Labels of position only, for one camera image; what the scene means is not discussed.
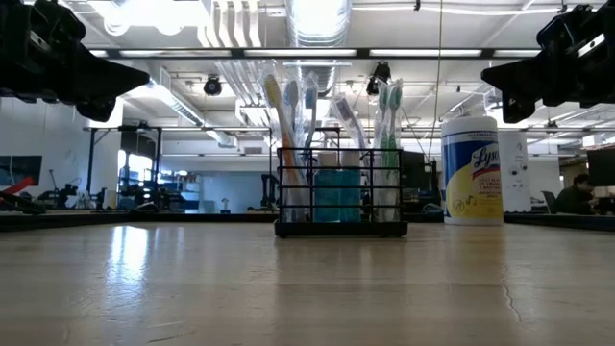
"ceiling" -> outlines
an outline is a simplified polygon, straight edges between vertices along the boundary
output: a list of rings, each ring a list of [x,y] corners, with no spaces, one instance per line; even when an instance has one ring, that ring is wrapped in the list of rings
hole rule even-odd
[[[206,0],[184,0],[199,4]],[[88,28],[84,43],[90,49],[114,48],[197,48],[203,47],[197,38],[196,27],[185,27],[174,36],[161,34],[154,27],[131,27],[121,37],[108,35],[103,17],[87,1],[68,1],[67,3],[86,23]],[[585,1],[595,7],[605,1]],[[578,1],[568,1],[573,7]],[[559,0],[444,0],[445,10],[474,11],[470,14],[452,14],[435,11],[440,7],[439,1],[422,1],[422,9],[414,11],[413,1],[355,0],[350,19],[346,46],[349,47],[420,47],[437,48],[537,48],[536,33],[556,14],[533,13],[524,15],[478,15],[479,12],[545,10],[558,9]],[[229,32],[233,37],[234,5],[229,1]],[[258,34],[265,47],[286,47],[286,17],[284,1],[261,0],[258,2]],[[219,21],[216,11],[216,23]],[[219,74],[215,61],[173,61],[157,60],[146,62],[151,71],[164,67],[172,78],[171,88],[202,113],[210,124],[220,126],[242,125],[235,114],[236,97],[229,86],[223,82],[223,94],[208,97],[203,92],[204,82],[209,74]],[[365,82],[372,73],[376,60],[353,60],[350,66],[339,67],[334,92],[345,92],[354,110],[358,112],[364,126],[373,126],[376,104],[365,92]],[[430,126],[438,120],[455,116],[459,110],[449,112],[462,101],[463,109],[469,112],[484,113],[482,94],[490,88],[480,80],[481,71],[490,64],[497,65],[507,61],[403,61],[389,62],[392,77],[404,80],[403,110],[413,125]],[[166,108],[164,104],[147,97],[133,97],[132,107],[135,111],[130,116],[146,118],[152,123],[164,125],[180,124],[178,115]],[[567,117],[579,111],[577,105],[565,104],[557,108],[538,108],[536,114],[524,122],[523,126],[545,125],[549,119],[558,118],[566,127],[585,127],[592,124],[615,122],[614,110],[604,107],[600,111],[590,111],[586,115],[575,116],[570,121]],[[533,135],[537,138],[545,135]],[[582,135],[569,134],[560,138],[575,140]]]

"wooden table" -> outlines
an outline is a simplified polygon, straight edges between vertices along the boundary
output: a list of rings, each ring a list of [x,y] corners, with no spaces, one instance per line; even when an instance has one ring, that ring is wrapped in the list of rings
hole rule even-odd
[[[3,345],[610,345],[615,235],[266,224],[0,234]]]

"ductwork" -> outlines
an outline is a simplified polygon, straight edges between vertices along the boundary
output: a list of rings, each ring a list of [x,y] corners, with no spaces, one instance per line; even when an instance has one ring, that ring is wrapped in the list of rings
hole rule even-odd
[[[294,47],[340,47],[350,27],[352,0],[285,0],[288,38]],[[319,96],[332,89],[338,67],[298,67],[318,75]]]

